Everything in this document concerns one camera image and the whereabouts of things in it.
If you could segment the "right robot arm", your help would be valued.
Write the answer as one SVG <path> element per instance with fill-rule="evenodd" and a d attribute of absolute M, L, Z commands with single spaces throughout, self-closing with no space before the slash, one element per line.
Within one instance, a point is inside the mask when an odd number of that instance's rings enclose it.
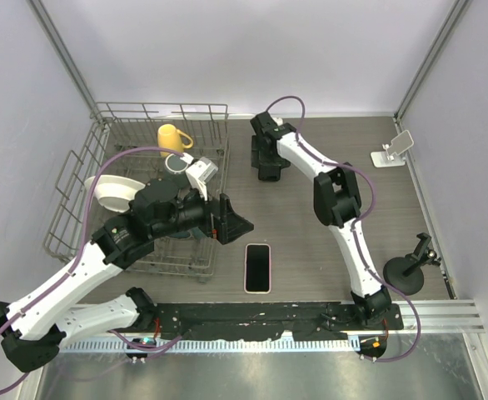
<path fill-rule="evenodd" d="M 268 112 L 250 121 L 251 165 L 263 182 L 277 182 L 291 165 L 312 181 L 313 209 L 336 239 L 350 278 L 353 317 L 358 326 L 374 328 L 391 308 L 391 296 L 371 260 L 361 226 L 361 195 L 356 172 L 309 145 L 289 123 L 278 124 Z"/>

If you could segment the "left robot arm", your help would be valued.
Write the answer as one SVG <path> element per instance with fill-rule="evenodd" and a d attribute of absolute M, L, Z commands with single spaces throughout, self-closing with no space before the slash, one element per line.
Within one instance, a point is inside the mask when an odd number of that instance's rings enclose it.
<path fill-rule="evenodd" d="M 179 198 L 172 181 L 153 179 L 135 194 L 126 212 L 108 219 L 78 255 L 41 287 L 12 303 L 0 302 L 0 334 L 7 359 L 22 373 L 52 361 L 61 348 L 115 328 L 144 333 L 154 324 L 156 307 L 139 287 L 83 310 L 74 305 L 94 288 L 152 253 L 155 241 L 199 228 L 221 244 L 251 232 L 221 194 L 202 197 L 192 189 Z"/>

